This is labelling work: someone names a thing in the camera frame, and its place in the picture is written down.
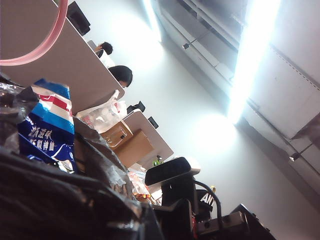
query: desk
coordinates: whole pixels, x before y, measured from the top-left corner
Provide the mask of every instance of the desk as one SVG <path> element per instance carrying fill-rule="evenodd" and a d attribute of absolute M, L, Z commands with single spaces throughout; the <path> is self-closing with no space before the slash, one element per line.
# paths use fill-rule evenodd
<path fill-rule="evenodd" d="M 19 57 L 37 47 L 52 28 L 57 12 L 51 0 L 1 1 L 1 59 Z M 116 89 L 119 98 L 125 94 L 68 19 L 54 46 L 40 59 L 0 70 L 23 86 L 41 78 L 68 85 L 74 114 L 106 102 Z"/>
<path fill-rule="evenodd" d="M 138 162 L 145 169 L 152 167 L 152 160 L 157 155 L 161 156 L 165 160 L 174 154 L 172 149 L 168 146 L 165 140 L 160 136 L 154 126 L 152 126 L 149 120 L 139 109 L 133 110 L 123 119 L 123 121 L 133 133 L 141 129 L 154 148 L 152 152 L 147 154 Z"/>

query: fluorescent light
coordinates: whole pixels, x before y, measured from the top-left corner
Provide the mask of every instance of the fluorescent light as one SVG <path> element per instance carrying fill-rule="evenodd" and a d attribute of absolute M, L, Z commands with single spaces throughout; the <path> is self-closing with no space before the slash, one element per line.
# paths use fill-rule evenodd
<path fill-rule="evenodd" d="M 250 95 L 260 62 L 269 44 L 281 0 L 251 0 L 246 14 L 233 77 L 228 118 L 236 124 Z"/>
<path fill-rule="evenodd" d="M 146 13 L 148 15 L 150 24 L 151 24 L 152 31 L 153 31 L 156 39 L 161 43 L 161 32 L 160 32 L 159 25 L 158 25 L 157 18 L 156 18 L 156 14 L 152 8 L 151 2 L 150 2 L 150 0 L 143 0 L 143 3 L 144 3 Z"/>

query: brown box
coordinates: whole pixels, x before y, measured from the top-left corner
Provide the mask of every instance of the brown box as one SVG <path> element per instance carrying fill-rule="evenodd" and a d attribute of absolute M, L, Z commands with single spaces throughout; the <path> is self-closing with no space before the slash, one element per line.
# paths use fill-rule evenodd
<path fill-rule="evenodd" d="M 118 156 L 123 165 L 129 168 L 134 163 L 139 162 L 145 155 L 154 150 L 149 139 L 142 130 L 138 130 L 127 142 L 117 147 L 113 151 Z"/>
<path fill-rule="evenodd" d="M 122 120 L 100 135 L 106 140 L 112 150 L 119 148 L 134 136 L 127 124 Z"/>

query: blue snack bag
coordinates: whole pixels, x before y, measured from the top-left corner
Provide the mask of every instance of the blue snack bag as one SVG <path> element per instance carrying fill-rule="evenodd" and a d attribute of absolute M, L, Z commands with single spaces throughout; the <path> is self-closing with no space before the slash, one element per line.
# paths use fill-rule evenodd
<path fill-rule="evenodd" d="M 20 153 L 45 163 L 58 162 L 60 169 L 66 172 L 76 171 L 69 87 L 42 78 L 31 88 L 39 102 L 17 125 Z"/>

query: pink hose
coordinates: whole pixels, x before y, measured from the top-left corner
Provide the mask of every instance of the pink hose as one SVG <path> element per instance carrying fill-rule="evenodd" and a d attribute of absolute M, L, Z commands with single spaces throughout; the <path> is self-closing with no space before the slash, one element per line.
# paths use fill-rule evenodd
<path fill-rule="evenodd" d="M 33 51 L 27 53 L 26 55 L 12 58 L 12 59 L 0 59 L 0 66 L 17 66 L 33 62 L 38 58 L 46 54 L 50 48 L 55 44 L 58 39 L 62 28 L 64 26 L 66 16 L 68 11 L 68 0 L 60 0 L 58 15 L 55 23 L 52 27 L 49 35 L 43 40 L 43 42 Z"/>

